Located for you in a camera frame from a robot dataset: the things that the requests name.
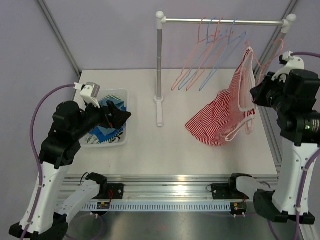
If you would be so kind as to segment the bright blue tank top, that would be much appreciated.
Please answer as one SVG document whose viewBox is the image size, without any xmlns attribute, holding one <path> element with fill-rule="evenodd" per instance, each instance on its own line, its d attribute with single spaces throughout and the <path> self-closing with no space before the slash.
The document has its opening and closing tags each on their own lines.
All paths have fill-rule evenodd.
<svg viewBox="0 0 320 240">
<path fill-rule="evenodd" d="M 117 133 L 119 131 L 123 131 L 125 128 L 125 125 L 123 127 L 121 127 L 120 129 L 115 129 L 115 128 L 105 128 L 105 127 L 95 127 L 90 134 L 92 135 L 97 135 L 97 134 L 103 134 L 104 136 L 113 134 L 113 133 Z"/>
</svg>

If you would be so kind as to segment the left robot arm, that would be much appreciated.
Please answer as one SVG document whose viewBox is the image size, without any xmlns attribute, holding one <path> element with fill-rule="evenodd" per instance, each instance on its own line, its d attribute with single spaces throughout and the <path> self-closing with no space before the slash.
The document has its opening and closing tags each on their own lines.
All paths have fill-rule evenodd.
<svg viewBox="0 0 320 240">
<path fill-rule="evenodd" d="M 108 178 L 92 172 L 78 190 L 57 205 L 60 187 L 81 149 L 80 139 L 99 126 L 119 130 L 132 115 L 112 101 L 99 104 L 100 87 L 95 83 L 73 83 L 71 87 L 80 93 L 85 109 L 71 100 L 56 107 L 47 138 L 41 149 L 33 152 L 38 177 L 28 208 L 23 218 L 9 228 L 8 233 L 17 239 L 62 240 L 85 204 L 94 198 L 114 198 Z"/>
</svg>

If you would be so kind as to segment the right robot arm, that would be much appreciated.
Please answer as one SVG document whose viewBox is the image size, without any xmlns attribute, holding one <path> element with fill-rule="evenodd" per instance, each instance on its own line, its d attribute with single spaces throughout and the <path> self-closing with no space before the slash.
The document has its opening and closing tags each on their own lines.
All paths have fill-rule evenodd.
<svg viewBox="0 0 320 240">
<path fill-rule="evenodd" d="M 277 114 L 282 164 L 276 189 L 261 185 L 251 175 L 234 173 L 226 190 L 232 198 L 248 197 L 256 213 L 271 222 L 313 225 L 308 196 L 313 164 L 320 153 L 320 114 L 313 109 L 320 79 L 304 69 L 291 70 L 285 80 L 273 76 L 268 73 L 250 93 L 254 104 Z"/>
</svg>

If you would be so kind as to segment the green white striped tank top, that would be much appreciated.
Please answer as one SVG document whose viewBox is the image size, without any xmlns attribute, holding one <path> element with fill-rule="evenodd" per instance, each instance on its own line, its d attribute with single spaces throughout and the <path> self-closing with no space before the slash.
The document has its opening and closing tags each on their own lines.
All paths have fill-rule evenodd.
<svg viewBox="0 0 320 240">
<path fill-rule="evenodd" d="M 121 110 L 126 111 L 127 108 L 125 107 L 125 102 L 119 97 L 115 95 L 107 95 L 104 97 L 102 100 L 99 101 L 100 105 L 106 106 L 107 101 L 112 101 Z M 123 136 L 124 129 L 122 131 L 119 131 L 117 133 L 112 133 L 109 135 L 103 135 L 102 133 L 100 134 L 87 134 L 84 137 L 84 144 L 87 145 L 100 145 L 100 144 L 113 144 L 113 143 L 118 143 L 122 136 Z"/>
</svg>

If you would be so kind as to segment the teal blue tank top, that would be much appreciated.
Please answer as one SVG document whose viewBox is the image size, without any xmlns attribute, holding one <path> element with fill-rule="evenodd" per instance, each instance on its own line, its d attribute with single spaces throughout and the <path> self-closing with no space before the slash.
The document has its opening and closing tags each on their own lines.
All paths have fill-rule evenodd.
<svg viewBox="0 0 320 240">
<path fill-rule="evenodd" d="M 117 96 L 108 95 L 101 99 L 99 104 L 107 117 L 106 123 L 97 127 L 101 134 L 103 136 L 108 136 L 121 131 L 131 116 L 131 113 L 127 112 L 125 102 Z"/>
</svg>

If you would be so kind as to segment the pink plastic hanger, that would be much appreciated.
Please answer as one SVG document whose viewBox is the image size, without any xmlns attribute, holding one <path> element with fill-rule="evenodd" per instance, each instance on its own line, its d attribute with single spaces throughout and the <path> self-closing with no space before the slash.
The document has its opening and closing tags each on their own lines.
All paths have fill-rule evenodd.
<svg viewBox="0 0 320 240">
<path fill-rule="evenodd" d="M 217 18 L 212 18 L 210 22 L 208 22 L 205 36 L 203 36 L 202 25 L 204 24 L 205 19 L 205 17 L 202 18 L 198 24 L 195 47 L 188 56 L 179 76 L 174 81 L 171 91 L 176 89 L 181 90 L 185 85 L 187 85 L 186 90 L 189 90 L 196 81 L 195 78 L 198 76 L 200 69 L 209 58 L 209 55 L 218 42 L 221 41 L 222 37 L 220 36 L 219 28 L 222 18 L 217 22 L 214 32 L 211 33 L 211 24 L 214 20 L 217 20 Z"/>
<path fill-rule="evenodd" d="M 220 57 L 220 54 L 223 52 L 223 48 L 227 45 L 227 38 L 228 38 L 229 33 L 230 33 L 230 29 L 226 29 L 223 33 L 220 33 L 221 41 L 219 41 L 217 43 L 217 45 L 215 46 L 215 48 L 213 49 L 213 51 L 209 55 L 209 58 L 206 60 L 206 62 L 202 66 L 202 68 L 199 70 L 198 75 L 195 78 L 195 82 L 193 83 L 193 85 L 201 77 L 201 75 L 208 68 L 208 66 L 211 65 L 212 63 L 214 63 L 216 61 L 216 59 L 218 57 Z"/>
<path fill-rule="evenodd" d="M 264 72 L 267 70 L 267 67 L 269 67 L 270 64 L 272 63 L 272 61 L 283 52 L 284 45 L 285 45 L 285 41 L 283 38 L 278 38 L 278 39 L 274 40 L 272 42 L 271 46 L 278 44 L 278 43 L 280 43 L 280 50 L 276 50 L 275 56 L 271 57 L 271 59 L 268 60 L 266 63 L 262 63 L 261 60 L 258 60 L 255 52 L 253 52 L 253 57 L 254 57 L 257 65 L 260 67 L 258 79 L 256 80 L 256 86 L 258 86 L 262 82 L 262 76 L 263 76 Z M 247 121 L 245 123 L 245 132 L 247 135 L 250 135 L 253 131 L 254 131 L 254 120 L 252 119 L 252 120 Z"/>
</svg>

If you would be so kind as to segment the red white striped tank top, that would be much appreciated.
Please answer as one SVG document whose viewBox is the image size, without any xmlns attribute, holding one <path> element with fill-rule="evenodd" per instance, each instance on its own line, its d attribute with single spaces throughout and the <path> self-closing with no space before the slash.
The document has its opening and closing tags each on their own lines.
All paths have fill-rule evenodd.
<svg viewBox="0 0 320 240">
<path fill-rule="evenodd" d="M 239 130 L 252 123 L 256 105 L 250 94 L 256 86 L 252 63 L 254 51 L 249 46 L 227 89 L 200 110 L 185 125 L 188 132 L 203 144 L 220 147 L 231 142 Z"/>
</svg>

